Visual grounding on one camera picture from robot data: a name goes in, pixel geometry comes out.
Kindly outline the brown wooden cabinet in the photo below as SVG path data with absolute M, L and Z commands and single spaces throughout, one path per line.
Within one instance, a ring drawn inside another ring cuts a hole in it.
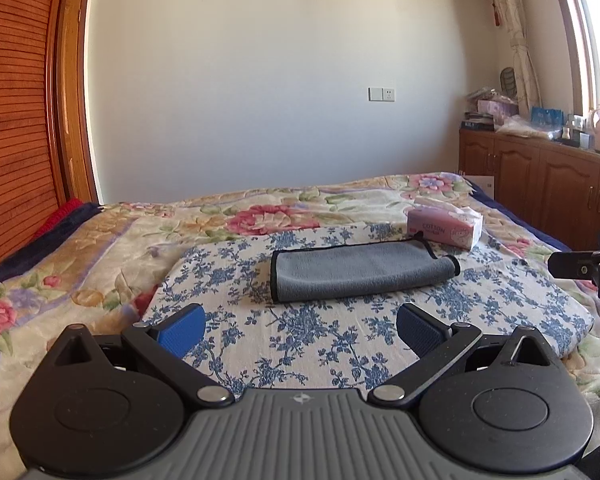
M 492 177 L 498 203 L 569 248 L 597 246 L 600 154 L 549 140 L 462 129 L 458 166 L 467 177 Z

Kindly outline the purple grey microfibre towel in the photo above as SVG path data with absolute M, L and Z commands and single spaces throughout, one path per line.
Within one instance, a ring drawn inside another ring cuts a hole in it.
M 452 255 L 438 256 L 422 233 L 405 240 L 276 250 L 270 289 L 276 304 L 403 292 L 460 274 Z

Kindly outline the pink cotton tissue pack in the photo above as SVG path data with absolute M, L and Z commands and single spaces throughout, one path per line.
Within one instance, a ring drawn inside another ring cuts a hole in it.
M 407 232 L 425 240 L 471 251 L 480 240 L 483 215 L 469 207 L 414 205 L 406 211 Z

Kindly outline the clutter pile on cabinet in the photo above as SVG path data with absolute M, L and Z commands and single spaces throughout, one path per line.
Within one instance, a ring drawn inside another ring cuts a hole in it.
M 500 73 L 500 89 L 483 87 L 467 97 L 468 110 L 464 113 L 460 128 L 471 131 L 491 131 L 506 136 L 557 140 L 562 128 L 545 129 L 533 125 L 520 114 L 513 67 L 505 67 Z

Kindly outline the blue box on cabinet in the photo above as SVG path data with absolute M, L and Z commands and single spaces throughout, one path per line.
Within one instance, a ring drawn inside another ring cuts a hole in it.
M 534 106 L 531 109 L 531 122 L 545 129 L 559 129 L 565 122 L 565 115 L 557 108 L 545 108 Z

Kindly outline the wooden slatted headboard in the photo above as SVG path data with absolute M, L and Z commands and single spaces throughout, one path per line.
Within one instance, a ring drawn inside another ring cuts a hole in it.
M 65 203 L 56 104 L 64 0 L 0 0 L 0 262 Z

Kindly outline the floral quilted bedspread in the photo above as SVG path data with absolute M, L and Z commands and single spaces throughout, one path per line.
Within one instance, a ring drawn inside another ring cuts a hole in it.
M 522 258 L 547 259 L 556 240 L 533 229 L 457 174 L 397 174 L 312 188 L 255 190 L 170 204 L 118 203 L 82 211 L 80 226 L 61 243 L 37 240 L 0 266 L 0 479 L 23 472 L 9 434 L 12 406 L 64 328 L 122 332 L 145 313 L 183 255 L 232 236 L 268 235 L 350 224 L 400 224 L 426 196 L 483 215 L 483 234 Z M 591 405 L 600 445 L 600 298 L 586 281 L 553 280 L 572 289 L 593 324 L 562 356 Z

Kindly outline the white wall switch plate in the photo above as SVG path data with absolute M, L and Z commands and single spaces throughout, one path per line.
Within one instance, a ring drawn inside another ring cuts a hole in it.
M 396 100 L 396 92 L 393 88 L 368 88 L 368 100 L 370 102 L 394 102 Z

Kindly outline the white paper by cabinet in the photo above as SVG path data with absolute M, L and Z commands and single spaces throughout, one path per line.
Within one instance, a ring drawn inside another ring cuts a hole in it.
M 467 176 L 467 179 L 477 188 L 489 196 L 494 197 L 495 179 L 493 176 Z

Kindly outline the cream patterned curtain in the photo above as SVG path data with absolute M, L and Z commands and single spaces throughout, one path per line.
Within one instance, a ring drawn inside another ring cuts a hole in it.
M 541 105 L 541 92 L 528 45 L 524 3 L 522 0 L 494 0 L 494 3 L 512 50 L 518 108 L 522 116 L 529 118 L 532 108 Z

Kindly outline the red blanket edge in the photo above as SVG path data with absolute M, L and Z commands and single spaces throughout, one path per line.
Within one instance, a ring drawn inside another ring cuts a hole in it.
M 79 209 L 83 206 L 84 203 L 82 200 L 78 198 L 70 198 L 68 202 L 62 204 L 58 209 L 56 209 L 40 226 L 32 236 L 32 240 L 36 240 L 40 236 L 50 232 L 55 226 L 58 225 L 59 222 L 68 217 L 76 209 Z

